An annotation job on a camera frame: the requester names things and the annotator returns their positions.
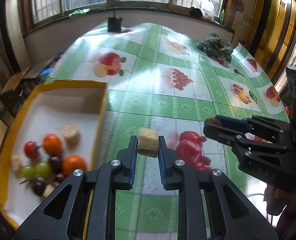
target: table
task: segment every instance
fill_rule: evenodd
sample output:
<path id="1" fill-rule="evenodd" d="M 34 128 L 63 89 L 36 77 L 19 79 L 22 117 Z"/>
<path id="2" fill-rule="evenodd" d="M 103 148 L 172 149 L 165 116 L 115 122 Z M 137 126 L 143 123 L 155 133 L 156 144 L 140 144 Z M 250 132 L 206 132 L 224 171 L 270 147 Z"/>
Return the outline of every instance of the table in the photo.
<path id="1" fill-rule="evenodd" d="M 109 84 L 97 167 L 126 148 L 140 127 L 157 129 L 168 147 L 176 148 L 180 133 L 202 136 L 204 120 L 216 114 L 288 121 L 269 78 L 241 44 L 229 63 L 207 57 L 197 42 L 156 24 L 123 28 L 117 34 L 108 34 L 102 24 L 61 56 L 46 82 L 91 79 Z M 186 86 L 175 84 L 173 75 L 182 76 Z M 202 151 L 211 168 L 221 169 L 266 215 L 266 204 L 258 196 L 266 184 L 238 169 L 231 148 L 207 139 Z M 117 192 L 116 239 L 177 239 L 177 216 L 178 192 L 163 190 L 158 160 L 138 155 L 133 189 Z"/>

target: silver screw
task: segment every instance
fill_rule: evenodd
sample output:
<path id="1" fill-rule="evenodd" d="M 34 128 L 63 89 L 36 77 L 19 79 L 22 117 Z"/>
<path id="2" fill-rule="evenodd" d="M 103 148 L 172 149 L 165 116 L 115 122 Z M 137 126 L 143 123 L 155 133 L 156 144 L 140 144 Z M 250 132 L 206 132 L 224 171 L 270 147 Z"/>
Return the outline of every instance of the silver screw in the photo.
<path id="1" fill-rule="evenodd" d="M 176 160 L 176 161 L 175 161 L 175 164 L 176 164 L 177 166 L 183 166 L 183 165 L 185 164 L 185 162 L 184 162 L 183 160 Z"/>
<path id="2" fill-rule="evenodd" d="M 80 169 L 74 170 L 74 172 L 73 172 L 73 175 L 76 177 L 81 176 L 82 174 L 83 174 L 83 171 Z"/>
<path id="3" fill-rule="evenodd" d="M 110 162 L 110 164 L 111 164 L 112 166 L 118 166 L 118 165 L 120 164 L 120 160 L 112 160 L 112 161 Z"/>
<path id="4" fill-rule="evenodd" d="M 220 176 L 222 174 L 221 170 L 219 169 L 213 169 L 212 170 L 212 173 L 215 175 L 215 176 Z"/>

